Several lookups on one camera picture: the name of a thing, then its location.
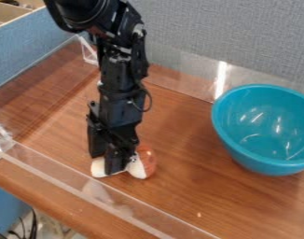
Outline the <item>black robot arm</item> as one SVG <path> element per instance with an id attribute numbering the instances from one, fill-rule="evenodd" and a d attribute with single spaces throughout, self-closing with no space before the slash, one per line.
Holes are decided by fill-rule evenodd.
<path id="1" fill-rule="evenodd" d="M 148 75 L 142 18 L 126 0 L 44 0 L 48 13 L 64 31 L 88 32 L 97 46 L 100 100 L 88 103 L 86 142 L 94 162 L 90 174 L 124 172 L 140 158 L 136 126 L 150 109 L 142 85 Z"/>

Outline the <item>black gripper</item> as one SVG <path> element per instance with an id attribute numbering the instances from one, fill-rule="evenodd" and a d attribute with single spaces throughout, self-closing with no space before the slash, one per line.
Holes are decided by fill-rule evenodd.
<path id="1" fill-rule="evenodd" d="M 150 94 L 144 86 L 126 92 L 98 88 L 100 101 L 88 103 L 86 142 L 92 158 L 104 155 L 104 173 L 110 176 L 125 170 L 136 160 L 140 139 L 136 127 L 142 121 L 144 107 Z"/>

